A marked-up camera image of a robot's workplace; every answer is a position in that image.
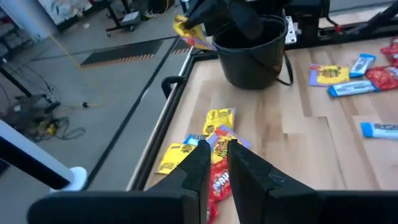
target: yellow snack bag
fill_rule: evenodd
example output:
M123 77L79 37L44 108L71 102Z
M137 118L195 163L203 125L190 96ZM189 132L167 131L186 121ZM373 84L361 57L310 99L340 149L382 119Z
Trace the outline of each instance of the yellow snack bag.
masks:
M183 25L187 22L188 18L176 14L173 20L173 28L176 33L183 39L187 44L194 46L198 49L203 50L216 50L213 44L207 42L205 35L200 27L197 25L191 29L186 29Z
M235 108L209 110L207 112L203 134L210 135L222 124L233 129L235 122Z
M349 68L339 65L320 65L317 70L317 82L320 84L337 84L349 81Z
M218 127L216 131L214 131L214 133L206 139L213 150L211 153L212 164L216 164L225 158L228 153L228 142L232 139L237 139L239 144L246 148L250 148L250 144L247 141L238 137L225 125Z
M172 143L163 156L157 168L158 174L169 174L189 155L196 146L182 143Z

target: white pole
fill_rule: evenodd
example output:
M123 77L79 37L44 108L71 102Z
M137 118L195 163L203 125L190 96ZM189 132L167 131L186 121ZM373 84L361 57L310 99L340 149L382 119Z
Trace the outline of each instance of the white pole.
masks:
M87 178L84 168L68 169L2 120L0 120L0 159L55 190L81 190Z

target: white wall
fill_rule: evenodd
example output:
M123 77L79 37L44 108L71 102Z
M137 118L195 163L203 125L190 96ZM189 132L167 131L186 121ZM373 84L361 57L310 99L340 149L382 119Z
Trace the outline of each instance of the white wall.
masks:
M0 0L0 6L33 40L42 40L57 31L37 0Z

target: bucket handle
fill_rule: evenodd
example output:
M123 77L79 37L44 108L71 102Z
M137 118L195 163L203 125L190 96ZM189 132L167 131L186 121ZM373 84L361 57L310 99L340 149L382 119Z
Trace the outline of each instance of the bucket handle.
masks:
M263 67L268 67L267 65L264 65L259 60L257 60L257 58L255 56L253 56L252 54L249 53L249 55L254 59L254 61L256 61L257 63L261 64ZM287 73L289 74L290 83L282 81L279 78L276 78L276 81L278 81L279 83L281 83L281 84L283 84L285 86L291 86L291 85L293 85L293 82L294 82L292 63L290 62L286 52L284 52L284 58L285 58Z

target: floor mat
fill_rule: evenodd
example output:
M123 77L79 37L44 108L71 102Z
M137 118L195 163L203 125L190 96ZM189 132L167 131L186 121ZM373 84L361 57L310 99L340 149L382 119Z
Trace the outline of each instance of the floor mat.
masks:
M178 40L178 43L174 47L172 54L180 54L188 52L191 46L189 46L185 41L182 39Z
M150 59L155 57L162 43L163 40L152 40L93 52L80 66L82 68L88 68L129 62L132 60Z

